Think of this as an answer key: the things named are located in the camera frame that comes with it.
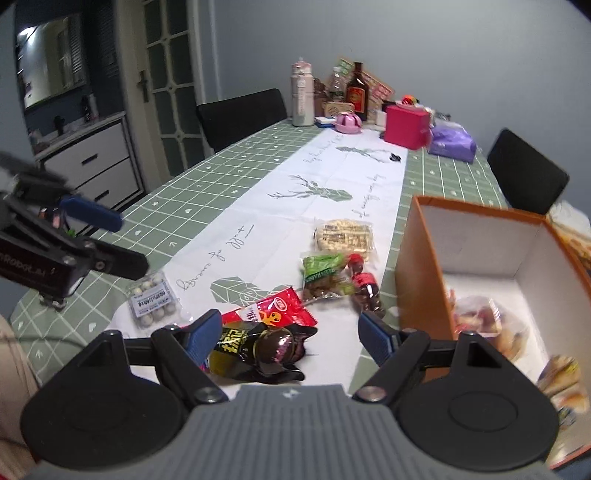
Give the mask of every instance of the yellow cartoon figure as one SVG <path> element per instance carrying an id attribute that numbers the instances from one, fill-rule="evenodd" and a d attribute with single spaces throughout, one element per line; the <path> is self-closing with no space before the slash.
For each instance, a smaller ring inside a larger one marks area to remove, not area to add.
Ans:
<path id="1" fill-rule="evenodd" d="M 274 325 L 281 320 L 281 313 L 279 312 L 273 312 L 269 316 L 262 310 L 259 310 L 259 313 L 261 314 L 261 322 L 267 325 Z"/>

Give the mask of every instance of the purple tissue package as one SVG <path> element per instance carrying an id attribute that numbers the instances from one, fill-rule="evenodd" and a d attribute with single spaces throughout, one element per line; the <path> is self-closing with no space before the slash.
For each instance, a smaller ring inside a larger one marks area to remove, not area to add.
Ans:
<path id="1" fill-rule="evenodd" d="M 433 141 L 429 145 L 430 155 L 449 157 L 468 163 L 474 162 L 476 142 L 463 128 L 436 125 L 431 129 Z"/>

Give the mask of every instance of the door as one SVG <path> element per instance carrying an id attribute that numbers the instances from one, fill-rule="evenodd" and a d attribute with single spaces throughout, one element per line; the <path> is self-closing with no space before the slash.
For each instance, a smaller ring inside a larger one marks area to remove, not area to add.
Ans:
<path id="1" fill-rule="evenodd" d="M 131 128 L 154 188 L 205 157 L 186 0 L 117 0 L 116 17 Z"/>

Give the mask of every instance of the black chair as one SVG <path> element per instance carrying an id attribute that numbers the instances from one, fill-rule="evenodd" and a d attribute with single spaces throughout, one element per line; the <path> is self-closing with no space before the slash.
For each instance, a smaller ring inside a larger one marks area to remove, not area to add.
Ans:
<path id="1" fill-rule="evenodd" d="M 216 151 L 287 118 L 281 92 L 273 88 L 197 106 L 207 143 Z"/>
<path id="2" fill-rule="evenodd" d="M 545 215 L 560 196 L 569 174 L 511 130 L 496 139 L 488 163 L 509 204 Z"/>

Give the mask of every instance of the plastic container of white balls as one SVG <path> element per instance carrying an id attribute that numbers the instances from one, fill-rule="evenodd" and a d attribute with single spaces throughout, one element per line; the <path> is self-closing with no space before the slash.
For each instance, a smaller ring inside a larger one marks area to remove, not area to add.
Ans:
<path id="1" fill-rule="evenodd" d="M 193 321 L 161 271 L 132 283 L 128 289 L 127 302 L 131 316 L 144 330 L 156 330 L 172 323 L 184 326 Z"/>

